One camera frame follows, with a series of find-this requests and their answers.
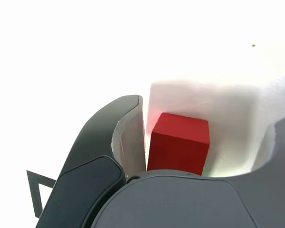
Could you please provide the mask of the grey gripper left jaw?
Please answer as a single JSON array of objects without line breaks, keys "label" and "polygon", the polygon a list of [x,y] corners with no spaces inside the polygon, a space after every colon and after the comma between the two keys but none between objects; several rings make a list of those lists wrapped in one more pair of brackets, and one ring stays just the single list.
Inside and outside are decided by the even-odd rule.
[{"label": "grey gripper left jaw", "polygon": [[143,98],[122,96],[79,132],[42,211],[39,228],[89,228],[106,201],[146,171]]}]

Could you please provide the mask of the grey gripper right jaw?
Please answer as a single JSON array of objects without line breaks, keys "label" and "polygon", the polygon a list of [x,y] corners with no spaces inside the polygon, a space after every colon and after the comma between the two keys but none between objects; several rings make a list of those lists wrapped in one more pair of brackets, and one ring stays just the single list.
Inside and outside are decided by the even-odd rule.
[{"label": "grey gripper right jaw", "polygon": [[148,173],[102,207],[94,228],[285,228],[285,118],[270,129],[271,159],[247,174]]}]

